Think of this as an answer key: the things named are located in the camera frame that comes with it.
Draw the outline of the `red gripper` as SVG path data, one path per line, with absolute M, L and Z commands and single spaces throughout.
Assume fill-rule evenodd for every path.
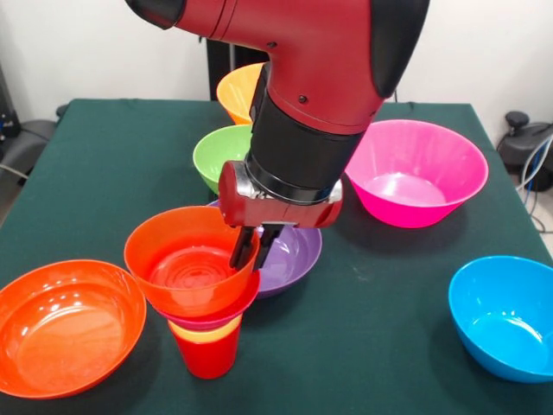
M 230 267 L 239 271 L 252 260 L 253 270 L 258 271 L 284 225 L 329 227 L 336 221 L 342 203 L 342 181 L 337 181 L 322 201 L 301 204 L 264 192 L 248 176 L 245 162 L 225 162 L 219 177 L 219 208 L 226 224 L 241 227 Z M 258 226 L 263 228 L 262 235 Z

